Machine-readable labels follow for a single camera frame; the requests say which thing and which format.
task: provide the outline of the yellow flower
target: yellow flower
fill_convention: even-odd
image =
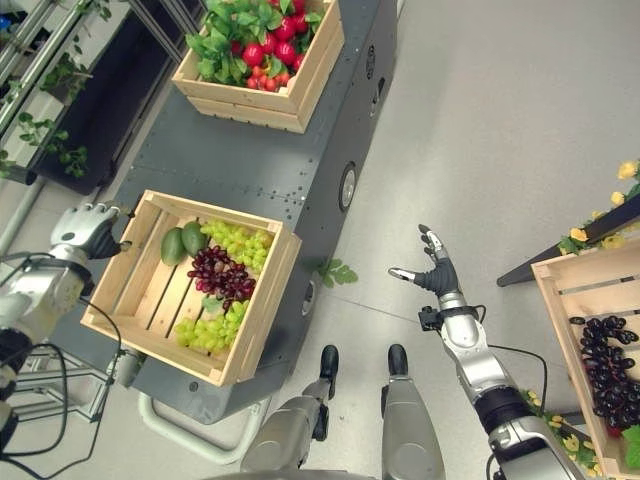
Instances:
[[[580,242],[587,241],[587,234],[581,228],[572,228],[571,230],[569,230],[569,236],[574,240],[578,240]]]
[[[569,438],[564,438],[562,441],[570,452],[577,452],[580,449],[580,440],[573,433]]]
[[[611,194],[611,202],[616,207],[619,207],[620,205],[622,205],[624,203],[624,195],[621,192],[613,192]]]
[[[618,168],[618,178],[624,180],[625,178],[633,177],[638,171],[638,162],[624,162]]]
[[[613,248],[619,248],[625,243],[625,238],[616,233],[615,235],[611,235],[602,240],[602,248],[605,250],[611,250]]]

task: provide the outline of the cherry tomato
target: cherry tomato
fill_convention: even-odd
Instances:
[[[273,33],[281,42],[290,40],[296,34],[296,27],[292,17],[284,17],[282,23]]]
[[[238,42],[237,40],[231,41],[231,53],[233,53],[237,57],[241,57],[243,50],[244,48],[242,47],[242,44],[240,42]]]
[[[266,83],[264,84],[264,88],[267,92],[275,92],[278,84],[273,78],[267,78]]]
[[[300,65],[302,65],[302,61],[304,60],[304,53],[300,53],[296,56],[295,60],[293,61],[293,70],[294,71],[298,71],[300,70]]]
[[[291,75],[289,75],[289,72],[284,72],[278,75],[278,81],[280,82],[280,85],[282,85],[283,87],[287,86],[287,84],[289,83],[289,80],[291,80]]]
[[[249,43],[242,53],[242,59],[250,67],[255,67],[262,63],[264,54],[262,48],[257,43]]]
[[[273,51],[276,49],[276,45],[278,44],[278,39],[273,33],[267,32],[264,37],[264,43],[260,44],[262,47],[262,52],[266,55],[271,55]]]
[[[296,60],[296,49],[287,42],[280,42],[274,54],[285,65],[291,65]]]
[[[293,9],[296,13],[304,13],[305,0],[293,0]]]
[[[296,33],[306,33],[306,31],[309,30],[309,24],[304,19],[304,12],[299,15],[294,15],[292,18]]]

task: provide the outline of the robotic hand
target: robotic hand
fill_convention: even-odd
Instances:
[[[33,346],[51,334],[81,295],[93,289],[87,262],[112,257],[130,246],[117,243],[111,232],[122,213],[107,203],[69,209],[51,234],[48,254],[19,253],[3,259],[25,260],[0,283],[5,287],[0,295],[0,454],[18,422],[5,400],[15,390],[17,374]]]
[[[423,330],[440,333],[456,364],[458,378],[489,435],[503,477],[517,480],[577,480],[584,476],[558,446],[545,422],[535,416],[515,383],[487,345],[474,308],[467,305],[455,268],[438,236],[419,226],[425,252],[435,268],[425,273],[391,268],[401,280],[433,292],[440,311],[419,313]]]

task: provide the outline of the dark purple grapes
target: dark purple grapes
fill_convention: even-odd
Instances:
[[[193,270],[187,272],[187,276],[195,279],[196,290],[215,294],[218,300],[224,300],[225,312],[234,300],[251,298],[256,281],[249,278],[243,263],[231,260],[219,245],[200,250],[191,265]]]

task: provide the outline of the green leaves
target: green leaves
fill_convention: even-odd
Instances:
[[[269,78],[273,78],[285,71],[287,71],[287,67],[284,65],[284,63],[282,63],[282,61],[280,61],[278,57],[273,55],[271,57],[271,67],[269,68]]]
[[[629,442],[624,461],[631,468],[640,468],[640,425],[634,425],[622,432]]]
[[[218,313],[223,303],[224,300],[218,300],[215,296],[207,295],[202,299],[202,308],[208,313]]]
[[[280,0],[280,11],[283,15],[287,13],[289,7],[291,6],[291,0]]]
[[[358,275],[351,270],[348,265],[344,265],[342,260],[334,258],[327,262],[320,270],[322,283],[327,288],[333,288],[337,283],[343,285],[345,283],[355,283],[358,281]]]
[[[269,30],[275,30],[276,28],[278,28],[280,25],[282,25],[282,14],[277,11],[277,10],[272,10],[271,11],[271,18],[269,19],[269,21],[266,23],[266,27]]]
[[[20,115],[18,115],[18,121],[25,123],[25,122],[31,122],[33,120],[33,115],[31,115],[28,112],[20,112]]]
[[[324,14],[319,14],[317,12],[309,12],[304,16],[305,21],[311,27],[311,31],[316,33],[318,31],[318,27],[322,23],[322,18]]]
[[[214,78],[215,69],[213,68],[213,62],[207,58],[203,58],[198,62],[198,73],[202,75],[202,78],[210,82]]]

